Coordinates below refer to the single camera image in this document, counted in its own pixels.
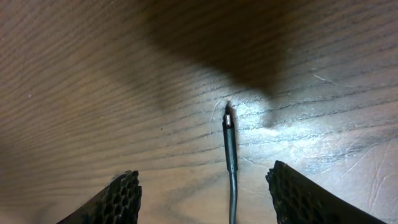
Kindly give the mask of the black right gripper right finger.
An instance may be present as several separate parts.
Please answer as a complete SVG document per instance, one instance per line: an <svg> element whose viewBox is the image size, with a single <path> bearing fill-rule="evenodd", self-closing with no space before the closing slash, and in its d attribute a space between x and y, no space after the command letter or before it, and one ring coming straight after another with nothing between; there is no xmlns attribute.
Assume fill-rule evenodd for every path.
<svg viewBox="0 0 398 224"><path fill-rule="evenodd" d="M266 180L280 224L384 224L282 161L275 161Z"/></svg>

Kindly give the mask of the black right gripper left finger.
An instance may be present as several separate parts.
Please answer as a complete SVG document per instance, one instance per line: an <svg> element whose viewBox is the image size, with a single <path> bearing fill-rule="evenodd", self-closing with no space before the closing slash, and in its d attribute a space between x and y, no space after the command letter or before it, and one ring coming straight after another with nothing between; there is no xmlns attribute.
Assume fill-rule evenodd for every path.
<svg viewBox="0 0 398 224"><path fill-rule="evenodd" d="M139 172L127 170L57 224L137 224L142 187Z"/></svg>

